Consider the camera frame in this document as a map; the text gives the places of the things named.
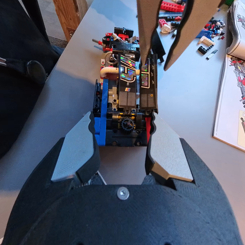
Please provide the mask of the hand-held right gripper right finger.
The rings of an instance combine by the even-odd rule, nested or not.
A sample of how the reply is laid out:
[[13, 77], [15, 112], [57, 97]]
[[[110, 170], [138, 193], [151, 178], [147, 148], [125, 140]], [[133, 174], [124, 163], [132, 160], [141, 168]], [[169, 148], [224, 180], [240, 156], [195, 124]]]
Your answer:
[[170, 178], [194, 180], [178, 134], [156, 112], [150, 120], [145, 171], [162, 185]]

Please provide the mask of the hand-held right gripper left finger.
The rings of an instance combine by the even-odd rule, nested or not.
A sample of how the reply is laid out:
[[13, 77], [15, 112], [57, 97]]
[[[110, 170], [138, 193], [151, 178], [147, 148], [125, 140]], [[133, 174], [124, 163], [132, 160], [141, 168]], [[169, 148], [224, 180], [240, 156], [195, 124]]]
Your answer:
[[87, 183], [100, 167], [93, 112], [87, 114], [66, 134], [51, 181], [74, 179]]

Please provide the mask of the black curved brick panel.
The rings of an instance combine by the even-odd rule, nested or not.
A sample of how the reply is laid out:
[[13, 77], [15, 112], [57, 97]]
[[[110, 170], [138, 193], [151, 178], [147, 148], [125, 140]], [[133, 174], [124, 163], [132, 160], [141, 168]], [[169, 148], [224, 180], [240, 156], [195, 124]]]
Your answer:
[[151, 40], [151, 49], [153, 54], [157, 55], [157, 58], [160, 60], [160, 63], [164, 62], [163, 56], [166, 54], [164, 47], [162, 45], [162, 42], [160, 40], [159, 34], [157, 30], [152, 34], [152, 40]]

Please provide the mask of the toy brick car model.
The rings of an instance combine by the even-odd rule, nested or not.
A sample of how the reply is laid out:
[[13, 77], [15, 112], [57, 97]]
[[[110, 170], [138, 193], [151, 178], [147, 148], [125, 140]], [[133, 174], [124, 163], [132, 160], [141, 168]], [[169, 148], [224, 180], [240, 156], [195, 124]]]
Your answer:
[[99, 146], [147, 146], [151, 114], [140, 109], [140, 46], [132, 29], [115, 27], [101, 41], [100, 81], [93, 103], [95, 137]]

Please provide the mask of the black starred brick panel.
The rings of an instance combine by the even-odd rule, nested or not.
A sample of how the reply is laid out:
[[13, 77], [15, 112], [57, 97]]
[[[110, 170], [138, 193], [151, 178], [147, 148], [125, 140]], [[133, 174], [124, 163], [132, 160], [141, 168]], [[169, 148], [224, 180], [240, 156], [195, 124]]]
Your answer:
[[152, 111], [158, 113], [157, 101], [157, 54], [150, 54], [146, 64], [141, 66], [140, 74], [140, 109], [145, 110], [146, 115]]

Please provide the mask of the open instruction booklet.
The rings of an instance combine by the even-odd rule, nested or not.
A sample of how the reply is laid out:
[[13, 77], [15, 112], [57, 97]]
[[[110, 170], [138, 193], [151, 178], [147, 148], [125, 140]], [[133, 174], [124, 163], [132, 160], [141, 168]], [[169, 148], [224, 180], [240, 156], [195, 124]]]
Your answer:
[[228, 11], [233, 41], [226, 50], [213, 137], [245, 151], [245, 4], [234, 1]]

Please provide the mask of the wooden table leg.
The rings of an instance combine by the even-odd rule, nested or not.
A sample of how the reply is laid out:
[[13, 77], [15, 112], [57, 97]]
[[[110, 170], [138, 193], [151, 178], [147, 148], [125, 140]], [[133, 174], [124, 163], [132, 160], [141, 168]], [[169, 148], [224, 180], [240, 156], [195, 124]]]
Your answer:
[[85, 16], [88, 5], [86, 0], [53, 0], [65, 37], [69, 42]]

